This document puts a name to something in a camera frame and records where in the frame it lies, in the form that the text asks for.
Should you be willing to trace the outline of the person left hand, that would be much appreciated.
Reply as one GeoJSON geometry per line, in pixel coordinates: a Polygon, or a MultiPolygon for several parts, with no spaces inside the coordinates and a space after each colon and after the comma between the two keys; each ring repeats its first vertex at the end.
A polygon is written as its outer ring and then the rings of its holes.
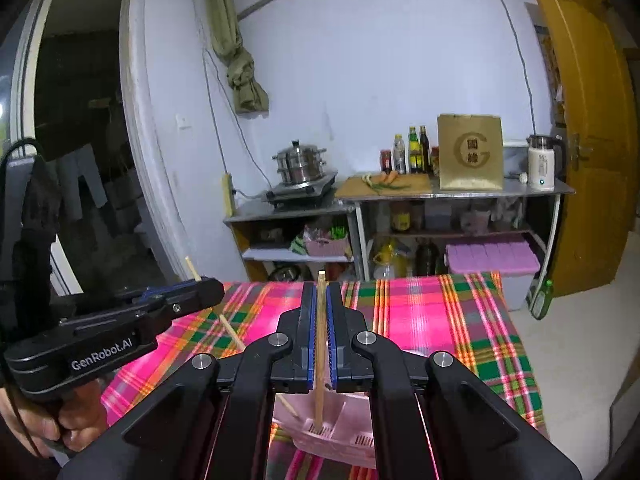
{"type": "Polygon", "coordinates": [[[33,456],[52,456],[44,440],[62,439],[66,448],[79,453],[108,428],[101,394],[100,382],[89,382],[76,388],[58,414],[51,415],[15,388],[2,388],[1,416],[11,434],[33,456]]]}

